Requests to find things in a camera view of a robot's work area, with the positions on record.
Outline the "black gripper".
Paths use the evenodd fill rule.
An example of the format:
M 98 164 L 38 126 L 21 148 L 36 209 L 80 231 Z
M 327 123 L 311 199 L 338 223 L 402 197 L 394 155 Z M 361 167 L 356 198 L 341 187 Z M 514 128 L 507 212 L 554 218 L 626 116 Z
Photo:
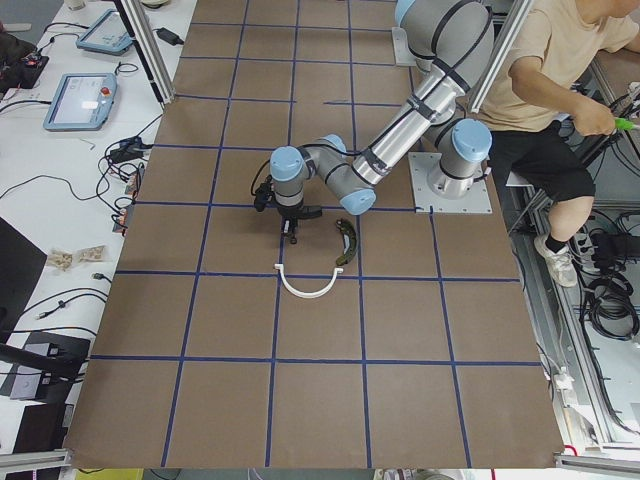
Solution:
M 289 241 L 290 244 L 296 244 L 298 219 L 305 217 L 305 207 L 303 203 L 295 205 L 281 205 L 276 204 L 276 208 L 280 216 L 283 218 L 283 236 Z

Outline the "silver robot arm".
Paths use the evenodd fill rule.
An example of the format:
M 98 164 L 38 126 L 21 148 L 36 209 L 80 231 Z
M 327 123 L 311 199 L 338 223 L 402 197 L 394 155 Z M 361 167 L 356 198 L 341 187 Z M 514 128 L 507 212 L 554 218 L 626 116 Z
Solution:
M 457 119 L 456 100 L 480 80 L 491 57 L 494 29 L 490 10 L 479 1 L 400 1 L 397 25 L 424 79 L 386 128 L 360 152 L 350 153 L 337 135 L 300 146 L 282 146 L 269 159 L 269 201 L 283 219 L 283 235 L 297 241 L 300 220 L 322 210 L 304 203 L 305 181 L 319 177 L 351 215 L 376 200 L 375 187 L 422 136 L 441 151 L 434 191 L 453 197 L 473 182 L 478 163 L 492 145 L 480 121 Z

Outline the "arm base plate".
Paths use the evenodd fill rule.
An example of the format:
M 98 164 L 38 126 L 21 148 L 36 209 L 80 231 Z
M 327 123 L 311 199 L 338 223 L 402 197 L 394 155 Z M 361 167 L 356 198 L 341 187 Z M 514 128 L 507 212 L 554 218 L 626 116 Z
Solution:
M 400 27 L 391 29 L 395 65 L 401 67 L 416 67 L 416 59 L 410 52 L 407 33 Z
M 408 154 L 417 213 L 480 214 L 493 212 L 480 163 L 471 163 L 474 170 L 468 178 L 455 179 L 441 169 L 440 153 Z

